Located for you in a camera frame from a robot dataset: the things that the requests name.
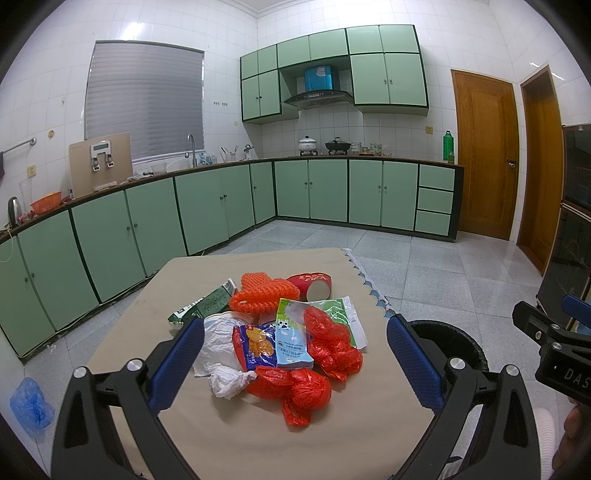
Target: faucet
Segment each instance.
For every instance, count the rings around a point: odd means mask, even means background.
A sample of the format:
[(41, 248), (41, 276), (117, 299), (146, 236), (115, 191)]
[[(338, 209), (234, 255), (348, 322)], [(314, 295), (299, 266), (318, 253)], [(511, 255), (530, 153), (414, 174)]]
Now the faucet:
[(185, 152), (185, 158), (189, 157), (189, 140), (193, 146), (193, 168), (195, 168), (197, 166), (197, 155), (195, 154), (195, 139), (192, 134), (187, 135), (187, 151)]

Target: red plastic bag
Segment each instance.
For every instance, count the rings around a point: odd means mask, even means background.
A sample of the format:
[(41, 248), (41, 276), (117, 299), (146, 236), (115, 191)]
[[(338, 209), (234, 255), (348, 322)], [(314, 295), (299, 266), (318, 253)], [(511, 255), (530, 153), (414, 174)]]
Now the red plastic bag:
[(308, 340), (308, 353), (322, 370), (332, 378), (345, 382), (349, 374), (361, 370), (363, 355), (350, 344), (349, 328), (333, 322), (326, 312), (308, 307), (304, 312)]
[(294, 427), (307, 427), (311, 410), (323, 408), (330, 401), (332, 389), (329, 380), (307, 368), (284, 370), (257, 367), (256, 374), (256, 379), (246, 387), (246, 391), (266, 400), (282, 398), (283, 416)]

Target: green bottle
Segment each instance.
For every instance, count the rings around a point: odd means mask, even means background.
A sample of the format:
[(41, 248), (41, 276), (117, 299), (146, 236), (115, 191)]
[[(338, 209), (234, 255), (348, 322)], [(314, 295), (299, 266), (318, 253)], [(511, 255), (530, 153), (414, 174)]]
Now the green bottle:
[(448, 130), (443, 136), (443, 161), (449, 161), (449, 154), (453, 154), (453, 137)]

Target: kettle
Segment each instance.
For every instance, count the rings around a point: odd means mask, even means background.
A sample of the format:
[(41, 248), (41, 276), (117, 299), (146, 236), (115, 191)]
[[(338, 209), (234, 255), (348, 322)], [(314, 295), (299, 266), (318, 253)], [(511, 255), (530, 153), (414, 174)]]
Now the kettle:
[(18, 203), (16, 197), (12, 197), (8, 201), (8, 222), (12, 228), (19, 224), (19, 217), (22, 215), (21, 204)]

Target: blue box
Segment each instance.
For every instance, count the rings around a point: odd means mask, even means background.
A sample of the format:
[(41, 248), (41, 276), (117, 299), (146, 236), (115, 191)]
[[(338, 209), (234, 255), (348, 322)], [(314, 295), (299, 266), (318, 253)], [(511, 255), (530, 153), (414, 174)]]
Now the blue box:
[(330, 65), (314, 67), (304, 72), (306, 92), (314, 90), (339, 90), (339, 74)]

